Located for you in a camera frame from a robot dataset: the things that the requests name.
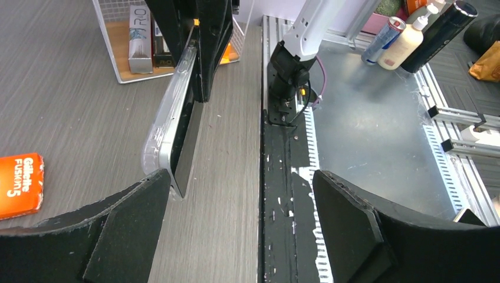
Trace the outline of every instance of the wooden shelf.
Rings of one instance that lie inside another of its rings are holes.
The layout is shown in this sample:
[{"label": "wooden shelf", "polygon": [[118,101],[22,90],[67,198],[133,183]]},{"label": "wooden shelf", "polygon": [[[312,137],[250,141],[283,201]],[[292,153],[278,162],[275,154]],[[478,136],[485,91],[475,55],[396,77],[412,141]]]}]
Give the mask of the wooden shelf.
[{"label": "wooden shelf", "polygon": [[[154,78],[160,75],[171,74],[174,68],[153,68],[152,74],[132,74],[129,69],[129,22],[107,22],[106,30],[111,42],[116,66],[122,81],[138,80],[141,78]],[[237,61],[238,53],[230,47],[229,52],[224,52],[221,64]]]}]

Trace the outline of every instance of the orange bag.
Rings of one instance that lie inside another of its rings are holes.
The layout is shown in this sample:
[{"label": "orange bag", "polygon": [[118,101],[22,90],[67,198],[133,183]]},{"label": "orange bag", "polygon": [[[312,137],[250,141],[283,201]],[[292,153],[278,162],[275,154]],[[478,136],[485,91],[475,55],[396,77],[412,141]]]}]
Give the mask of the orange bag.
[{"label": "orange bag", "polygon": [[39,211],[44,161],[36,153],[0,158],[0,219]]},{"label": "orange bag", "polygon": [[495,42],[469,69],[478,80],[500,82],[500,41]]}]

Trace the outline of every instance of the black cylinder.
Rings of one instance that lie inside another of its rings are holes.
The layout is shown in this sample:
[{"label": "black cylinder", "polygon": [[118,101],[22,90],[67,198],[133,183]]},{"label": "black cylinder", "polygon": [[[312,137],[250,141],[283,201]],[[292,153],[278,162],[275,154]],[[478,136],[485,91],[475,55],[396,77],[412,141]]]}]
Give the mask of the black cylinder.
[{"label": "black cylinder", "polygon": [[279,74],[276,74],[269,88],[269,93],[278,99],[290,101],[294,98],[297,88],[286,82]]},{"label": "black cylinder", "polygon": [[401,67],[410,73],[416,73],[477,16],[478,12],[471,4],[455,1],[423,34],[422,44]]}]

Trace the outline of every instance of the orange box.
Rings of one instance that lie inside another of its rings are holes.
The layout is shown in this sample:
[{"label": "orange box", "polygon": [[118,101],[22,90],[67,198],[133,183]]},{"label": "orange box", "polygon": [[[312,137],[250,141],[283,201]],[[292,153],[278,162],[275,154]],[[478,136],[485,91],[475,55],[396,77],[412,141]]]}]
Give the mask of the orange box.
[{"label": "orange box", "polygon": [[414,11],[417,11],[420,7],[427,5],[427,0],[405,0],[404,8],[408,16],[411,16]]},{"label": "orange box", "polygon": [[38,212],[43,188],[44,161],[40,155],[0,158],[0,219]]}]

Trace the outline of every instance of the blue can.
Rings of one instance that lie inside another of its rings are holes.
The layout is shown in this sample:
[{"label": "blue can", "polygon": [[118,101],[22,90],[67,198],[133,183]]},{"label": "blue can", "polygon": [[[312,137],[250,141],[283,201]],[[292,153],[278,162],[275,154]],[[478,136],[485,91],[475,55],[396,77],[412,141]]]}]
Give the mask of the blue can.
[{"label": "blue can", "polygon": [[398,17],[390,17],[386,25],[380,30],[379,34],[372,40],[371,44],[361,55],[361,60],[368,65],[375,65],[392,43],[396,41],[399,35],[406,28],[404,21]]}]

